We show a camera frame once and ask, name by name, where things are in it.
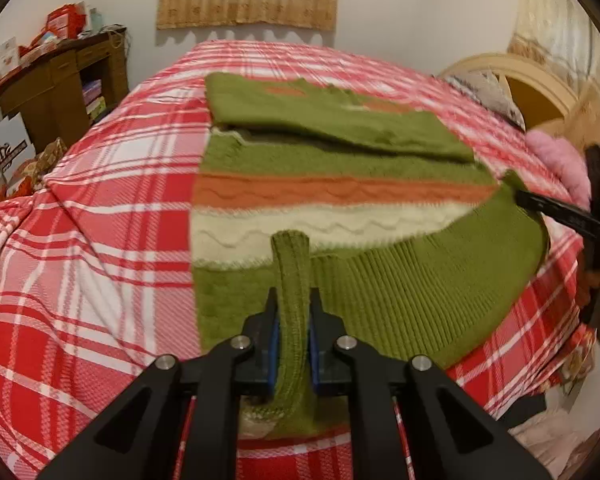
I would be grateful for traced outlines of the green striped knit sweater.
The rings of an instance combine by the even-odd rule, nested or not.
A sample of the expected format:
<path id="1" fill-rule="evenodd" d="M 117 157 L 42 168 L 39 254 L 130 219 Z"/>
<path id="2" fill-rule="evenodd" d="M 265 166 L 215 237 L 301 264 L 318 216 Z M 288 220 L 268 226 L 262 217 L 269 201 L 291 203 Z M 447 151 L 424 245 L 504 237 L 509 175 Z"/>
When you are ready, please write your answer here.
<path id="1" fill-rule="evenodd" d="M 543 219 L 515 203 L 435 114 L 297 79 L 213 73 L 209 142 L 189 246 L 210 349 L 279 296 L 268 402 L 242 404 L 249 439 L 309 437 L 344 421 L 310 384 L 309 294 L 385 356 L 450 366 L 500 325 L 541 266 Z"/>

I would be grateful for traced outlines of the pink fluffy blanket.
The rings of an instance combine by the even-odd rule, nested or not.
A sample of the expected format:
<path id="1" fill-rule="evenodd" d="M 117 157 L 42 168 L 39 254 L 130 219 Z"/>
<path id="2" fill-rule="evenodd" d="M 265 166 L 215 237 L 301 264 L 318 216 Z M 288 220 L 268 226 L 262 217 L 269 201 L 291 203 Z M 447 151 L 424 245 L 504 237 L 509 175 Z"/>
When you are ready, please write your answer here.
<path id="1" fill-rule="evenodd" d="M 533 154 L 562 182 L 573 203 L 590 210 L 592 188 L 585 159 L 564 138 L 554 138 L 540 129 L 526 132 L 524 140 Z"/>

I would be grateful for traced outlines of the grey patterned pillow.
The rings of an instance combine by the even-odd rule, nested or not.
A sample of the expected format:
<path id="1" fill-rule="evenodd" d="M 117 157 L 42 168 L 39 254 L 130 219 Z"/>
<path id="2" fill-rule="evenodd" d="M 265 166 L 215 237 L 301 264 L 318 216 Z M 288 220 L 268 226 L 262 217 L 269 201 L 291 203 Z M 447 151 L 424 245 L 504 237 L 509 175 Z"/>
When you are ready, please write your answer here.
<path id="1" fill-rule="evenodd" d="M 520 131 L 526 131 L 524 116 L 494 73 L 465 72 L 444 76 L 443 80 Z"/>

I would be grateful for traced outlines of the cream wooden headboard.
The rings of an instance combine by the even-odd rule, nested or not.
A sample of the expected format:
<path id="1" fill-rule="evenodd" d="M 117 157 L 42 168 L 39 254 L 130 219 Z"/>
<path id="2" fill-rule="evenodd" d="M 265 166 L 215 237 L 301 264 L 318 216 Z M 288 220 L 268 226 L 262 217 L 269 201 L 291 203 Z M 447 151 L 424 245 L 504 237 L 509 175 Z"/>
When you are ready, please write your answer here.
<path id="1" fill-rule="evenodd" d="M 465 72 L 492 72 L 519 107 L 526 131 L 540 129 L 559 136 L 565 118 L 577 104 L 576 94 L 537 62 L 510 53 L 485 53 L 463 58 L 442 70 L 439 78 Z"/>

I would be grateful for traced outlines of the beige side curtain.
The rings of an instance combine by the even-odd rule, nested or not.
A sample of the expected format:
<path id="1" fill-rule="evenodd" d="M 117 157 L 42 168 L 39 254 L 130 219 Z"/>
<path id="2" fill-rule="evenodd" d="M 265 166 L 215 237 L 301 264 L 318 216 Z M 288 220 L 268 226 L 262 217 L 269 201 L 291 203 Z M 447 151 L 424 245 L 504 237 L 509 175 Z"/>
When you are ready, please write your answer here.
<path id="1" fill-rule="evenodd" d="M 600 95 L 600 32 L 578 0 L 520 0 L 508 50 L 544 66 L 574 93 Z"/>

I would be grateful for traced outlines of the red white plaid bedspread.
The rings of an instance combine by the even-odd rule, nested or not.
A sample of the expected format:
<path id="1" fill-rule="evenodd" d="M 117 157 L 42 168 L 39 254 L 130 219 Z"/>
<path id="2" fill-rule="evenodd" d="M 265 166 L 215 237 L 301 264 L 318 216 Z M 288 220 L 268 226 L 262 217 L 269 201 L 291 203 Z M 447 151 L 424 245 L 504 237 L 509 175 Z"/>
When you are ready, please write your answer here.
<path id="1" fill-rule="evenodd" d="M 0 459 L 32 479 L 160 353 L 200 338 L 188 207 L 206 144 L 204 76 L 333 84 L 437 114 L 494 174 L 568 193 L 522 135 L 447 84 L 306 44 L 198 44 L 138 84 L 42 190 L 0 203 Z"/>

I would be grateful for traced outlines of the brown floral bag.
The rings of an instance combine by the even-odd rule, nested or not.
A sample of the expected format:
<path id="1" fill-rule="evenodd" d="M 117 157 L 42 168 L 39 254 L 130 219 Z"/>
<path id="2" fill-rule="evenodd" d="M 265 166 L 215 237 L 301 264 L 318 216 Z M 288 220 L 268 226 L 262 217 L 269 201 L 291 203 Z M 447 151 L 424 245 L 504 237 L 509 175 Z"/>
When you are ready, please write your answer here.
<path id="1" fill-rule="evenodd" d="M 41 154 L 24 162 L 16 171 L 15 196 L 28 196 L 43 187 L 43 180 L 66 154 L 67 147 L 61 138 L 46 145 Z"/>

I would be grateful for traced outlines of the white printed cardboard box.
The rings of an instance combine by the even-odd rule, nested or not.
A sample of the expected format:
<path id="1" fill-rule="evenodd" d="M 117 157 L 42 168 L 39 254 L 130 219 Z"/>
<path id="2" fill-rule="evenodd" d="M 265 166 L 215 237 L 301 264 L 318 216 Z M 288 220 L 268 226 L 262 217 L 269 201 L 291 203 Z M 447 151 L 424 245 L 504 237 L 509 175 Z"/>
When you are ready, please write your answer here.
<path id="1" fill-rule="evenodd" d="M 2 119 L 0 121 L 0 171 L 5 181 L 11 181 L 18 169 L 25 162 L 35 159 L 35 155 L 34 145 L 21 114 Z"/>

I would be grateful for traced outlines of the stacked books in desk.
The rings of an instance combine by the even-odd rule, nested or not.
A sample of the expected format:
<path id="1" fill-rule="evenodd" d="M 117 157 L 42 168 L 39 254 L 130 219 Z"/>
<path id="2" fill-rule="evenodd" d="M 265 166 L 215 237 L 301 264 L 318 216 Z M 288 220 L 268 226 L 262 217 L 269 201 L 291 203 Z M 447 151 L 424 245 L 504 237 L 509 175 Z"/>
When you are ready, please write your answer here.
<path id="1" fill-rule="evenodd" d="M 99 118 L 107 107 L 105 97 L 102 94 L 102 81 L 96 79 L 84 84 L 82 96 L 88 118 L 91 120 Z"/>

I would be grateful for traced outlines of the dark brown wooden desk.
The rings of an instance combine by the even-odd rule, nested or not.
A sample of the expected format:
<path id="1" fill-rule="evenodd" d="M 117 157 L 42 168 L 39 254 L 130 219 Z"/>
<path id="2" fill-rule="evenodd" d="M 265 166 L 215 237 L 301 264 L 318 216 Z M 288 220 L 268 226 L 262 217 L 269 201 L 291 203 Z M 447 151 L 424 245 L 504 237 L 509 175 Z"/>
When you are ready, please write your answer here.
<path id="1" fill-rule="evenodd" d="M 83 87 L 96 80 L 102 83 L 105 110 L 110 113 L 129 93 L 124 26 L 65 40 L 2 78 L 0 110 L 8 118 L 22 118 L 37 151 L 58 138 L 71 146 L 94 124 L 87 114 Z"/>

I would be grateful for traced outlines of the red gift boxes on desk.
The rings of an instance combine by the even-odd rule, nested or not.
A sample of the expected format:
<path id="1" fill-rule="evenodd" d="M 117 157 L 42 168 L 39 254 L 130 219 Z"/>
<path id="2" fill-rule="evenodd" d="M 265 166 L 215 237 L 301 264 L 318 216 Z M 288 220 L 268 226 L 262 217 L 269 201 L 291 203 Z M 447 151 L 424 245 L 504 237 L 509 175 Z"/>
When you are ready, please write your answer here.
<path id="1" fill-rule="evenodd" d="M 40 32 L 26 46 L 19 46 L 18 53 L 25 55 L 40 46 L 47 38 L 73 40 L 78 38 L 86 25 L 87 13 L 83 2 L 68 3 L 60 6 L 46 16 Z"/>

